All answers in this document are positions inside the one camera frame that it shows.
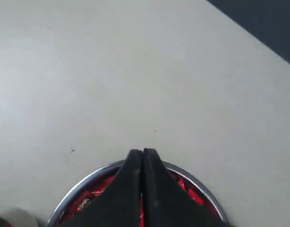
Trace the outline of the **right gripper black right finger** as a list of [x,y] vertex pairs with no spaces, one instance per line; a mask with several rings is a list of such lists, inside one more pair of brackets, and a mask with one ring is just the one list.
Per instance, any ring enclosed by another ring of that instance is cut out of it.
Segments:
[[226,227],[216,198],[185,170],[164,163],[156,150],[143,151],[143,209],[146,227]]

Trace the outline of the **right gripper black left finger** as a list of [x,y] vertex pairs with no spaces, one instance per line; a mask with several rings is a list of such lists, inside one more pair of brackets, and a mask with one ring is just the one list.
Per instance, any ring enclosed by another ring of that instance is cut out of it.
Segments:
[[63,227],[138,227],[141,217],[142,151],[130,150],[112,182]]

